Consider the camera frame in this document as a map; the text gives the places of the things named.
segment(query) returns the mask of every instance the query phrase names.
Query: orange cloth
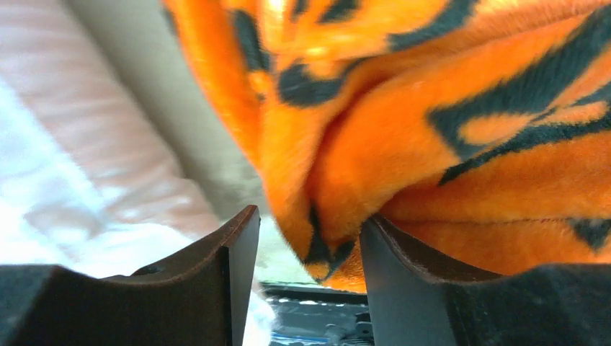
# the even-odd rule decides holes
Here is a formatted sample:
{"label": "orange cloth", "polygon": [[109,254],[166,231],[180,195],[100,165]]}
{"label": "orange cloth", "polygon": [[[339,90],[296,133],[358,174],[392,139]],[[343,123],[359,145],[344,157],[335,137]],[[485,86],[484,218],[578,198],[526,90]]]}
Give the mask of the orange cloth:
{"label": "orange cloth", "polygon": [[611,262],[611,0],[168,0],[312,276],[363,292],[380,212],[514,274]]}

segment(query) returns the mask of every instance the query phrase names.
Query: tiger print fabric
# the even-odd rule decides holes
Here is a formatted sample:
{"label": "tiger print fabric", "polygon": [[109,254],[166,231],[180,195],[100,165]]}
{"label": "tiger print fabric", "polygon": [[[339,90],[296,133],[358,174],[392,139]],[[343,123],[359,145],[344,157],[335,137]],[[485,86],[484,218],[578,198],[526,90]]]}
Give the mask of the tiger print fabric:
{"label": "tiger print fabric", "polygon": [[511,275],[611,262],[611,0],[168,0],[185,56],[324,285],[381,213]]}

